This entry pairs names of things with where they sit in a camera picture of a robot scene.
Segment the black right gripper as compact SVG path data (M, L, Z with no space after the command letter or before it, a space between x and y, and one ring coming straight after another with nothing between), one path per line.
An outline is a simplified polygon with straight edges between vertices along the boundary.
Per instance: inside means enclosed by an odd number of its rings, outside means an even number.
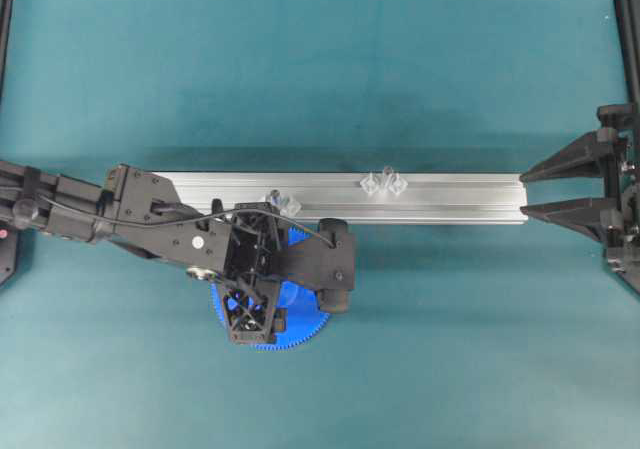
M616 274L639 272L639 105L602 106L600 128L588 132L520 175L522 183L603 178L605 198L521 206L529 218L603 243Z

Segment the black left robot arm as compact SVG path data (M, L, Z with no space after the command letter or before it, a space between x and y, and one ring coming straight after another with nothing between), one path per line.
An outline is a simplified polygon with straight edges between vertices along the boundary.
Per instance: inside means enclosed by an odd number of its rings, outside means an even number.
M271 269L288 244L287 228L268 204L226 210L214 200L204 214L183 203L169 179L131 166L111 169L95 185L4 161L1 226L110 242L213 283L234 343L274 344L287 328L278 305L282 277Z

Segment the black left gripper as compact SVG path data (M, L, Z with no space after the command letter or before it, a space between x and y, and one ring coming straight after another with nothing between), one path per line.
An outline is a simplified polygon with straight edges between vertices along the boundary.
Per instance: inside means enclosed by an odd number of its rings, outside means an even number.
M254 285L272 275L272 259L286 246L280 211L268 202L239 203L234 209L224 267L217 276L226 285L221 288L225 328L234 344L275 344L286 330L286 309L278 307L281 285Z

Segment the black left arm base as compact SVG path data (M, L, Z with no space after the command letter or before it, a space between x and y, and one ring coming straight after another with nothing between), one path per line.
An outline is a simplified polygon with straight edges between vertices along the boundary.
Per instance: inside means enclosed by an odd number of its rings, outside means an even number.
M0 234L0 285L4 286L17 269L20 235L6 224L1 225Z

